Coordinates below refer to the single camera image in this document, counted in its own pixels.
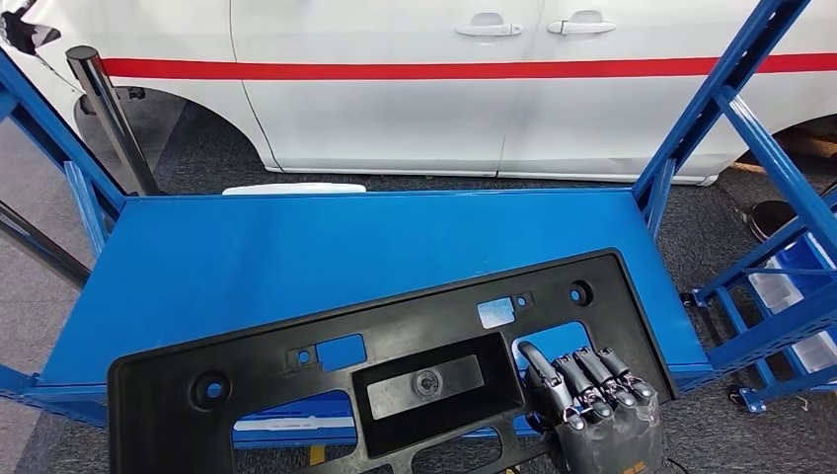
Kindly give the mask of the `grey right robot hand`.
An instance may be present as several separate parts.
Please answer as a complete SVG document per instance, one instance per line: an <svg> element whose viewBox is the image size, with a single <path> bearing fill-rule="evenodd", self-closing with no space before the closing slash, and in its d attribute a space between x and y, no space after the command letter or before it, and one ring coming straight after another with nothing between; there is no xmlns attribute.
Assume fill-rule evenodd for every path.
<svg viewBox="0 0 837 474"><path fill-rule="evenodd" d="M611 348L588 346L547 360L532 343L518 352L530 410L561 473L652 473L662 459L658 392Z"/></svg>

